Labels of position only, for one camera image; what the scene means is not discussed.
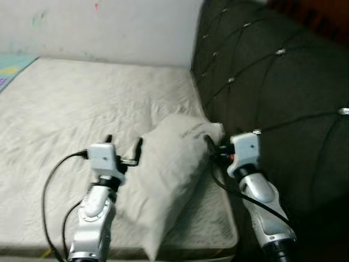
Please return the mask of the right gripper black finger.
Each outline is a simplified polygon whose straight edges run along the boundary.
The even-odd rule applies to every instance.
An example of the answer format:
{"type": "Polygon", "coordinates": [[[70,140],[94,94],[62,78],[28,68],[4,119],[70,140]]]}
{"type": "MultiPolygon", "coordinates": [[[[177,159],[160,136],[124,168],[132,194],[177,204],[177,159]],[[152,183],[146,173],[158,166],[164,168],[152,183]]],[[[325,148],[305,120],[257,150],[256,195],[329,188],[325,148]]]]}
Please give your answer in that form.
{"type": "Polygon", "coordinates": [[[208,154],[212,159],[219,157],[219,148],[213,142],[213,139],[209,135],[203,135],[203,140],[206,142],[208,154]]]}

